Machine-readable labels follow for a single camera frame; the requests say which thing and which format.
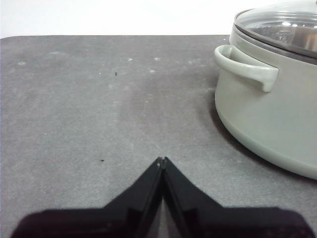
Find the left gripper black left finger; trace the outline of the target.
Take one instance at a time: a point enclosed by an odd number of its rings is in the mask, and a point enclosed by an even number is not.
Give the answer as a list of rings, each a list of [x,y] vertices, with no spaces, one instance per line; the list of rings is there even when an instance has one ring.
[[[144,238],[160,206],[162,158],[102,208],[51,209],[25,216],[13,238]]]

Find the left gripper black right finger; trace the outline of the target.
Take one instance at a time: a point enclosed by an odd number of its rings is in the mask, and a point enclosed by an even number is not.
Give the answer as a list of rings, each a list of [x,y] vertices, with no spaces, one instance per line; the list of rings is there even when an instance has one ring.
[[[278,207],[223,207],[165,157],[164,199],[185,238],[312,238],[314,232],[295,211]]]

